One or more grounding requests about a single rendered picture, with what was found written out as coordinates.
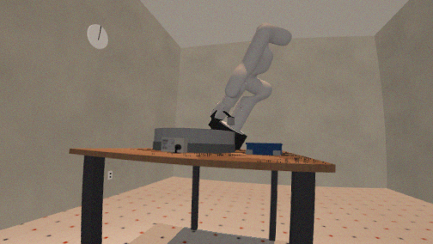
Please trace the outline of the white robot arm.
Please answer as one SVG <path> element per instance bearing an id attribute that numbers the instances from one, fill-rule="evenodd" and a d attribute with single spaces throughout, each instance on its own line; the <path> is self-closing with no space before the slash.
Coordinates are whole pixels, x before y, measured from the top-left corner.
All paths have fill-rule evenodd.
<path id="1" fill-rule="evenodd" d="M 271 66 L 273 52 L 269 43 L 286 46 L 290 43 L 291 38 L 292 35 L 288 29 L 270 23 L 261 23 L 257 27 L 241 64 L 235 68 L 226 85 L 225 95 L 222 98 L 223 103 L 233 107 L 239 101 L 231 115 L 223 111 L 228 116 L 228 121 L 227 123 L 222 121 L 222 124 L 241 135 L 244 134 L 241 128 L 253 107 L 259 101 L 268 98 L 272 92 L 271 84 L 257 78 L 257 75 L 265 73 Z M 254 96 L 241 97 L 245 90 Z"/>

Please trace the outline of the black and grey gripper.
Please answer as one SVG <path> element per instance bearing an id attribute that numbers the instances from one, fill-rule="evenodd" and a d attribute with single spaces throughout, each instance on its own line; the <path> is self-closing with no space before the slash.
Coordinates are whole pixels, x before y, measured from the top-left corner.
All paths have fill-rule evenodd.
<path id="1" fill-rule="evenodd" d="M 223 101 L 220 101 L 211 112 L 212 115 L 210 116 L 211 122 L 209 123 L 209 127 L 214 128 L 219 121 L 225 119 L 227 115 L 223 111 L 229 113 L 231 108 L 232 107 L 223 103 Z"/>

